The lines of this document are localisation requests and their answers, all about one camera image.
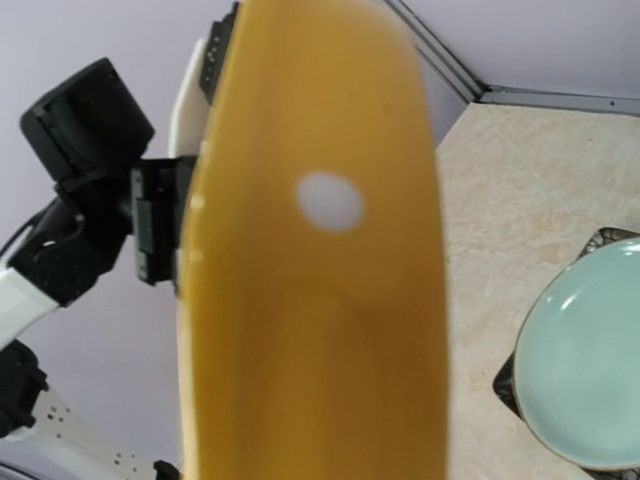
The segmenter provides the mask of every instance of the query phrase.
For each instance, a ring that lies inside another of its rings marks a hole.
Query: plate
[[[591,470],[640,466],[640,241],[561,273],[516,344],[523,419],[550,450]]]

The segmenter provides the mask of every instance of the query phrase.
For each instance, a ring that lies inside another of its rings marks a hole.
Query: robotic arm
[[[128,235],[138,277],[176,285],[191,173],[237,12],[236,4],[196,45],[174,108],[171,158],[141,158],[154,130],[108,59],[22,116],[56,198],[0,250],[0,439],[31,446],[77,478],[176,480],[179,472],[123,451],[77,418],[16,338],[90,290]]]

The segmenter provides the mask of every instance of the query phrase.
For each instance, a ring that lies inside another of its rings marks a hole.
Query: white wall
[[[405,0],[489,84],[640,97],[636,0]]]
[[[52,197],[18,118],[41,94],[108,56],[157,130],[162,156],[169,113],[191,48],[227,0],[40,0],[10,2],[0,16],[0,242]],[[438,138],[463,104],[425,69]],[[75,411],[151,459],[179,457],[174,299],[136,280],[132,245],[114,272],[69,310],[22,340]],[[29,452],[0,442],[0,459],[68,480]]]

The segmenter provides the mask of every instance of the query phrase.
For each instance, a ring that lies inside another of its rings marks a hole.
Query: yellow object
[[[249,0],[183,232],[186,480],[441,480],[445,286],[403,26]]]

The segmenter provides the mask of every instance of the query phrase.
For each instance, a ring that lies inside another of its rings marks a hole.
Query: white plastic part
[[[0,350],[58,307],[16,270],[0,267]]]
[[[206,46],[204,39],[196,43],[171,112],[169,158],[200,152],[200,141],[211,108],[198,85]]]
[[[152,462],[105,440],[51,389],[40,394],[32,414],[35,425],[16,430],[7,440],[30,446],[74,478],[155,480]]]

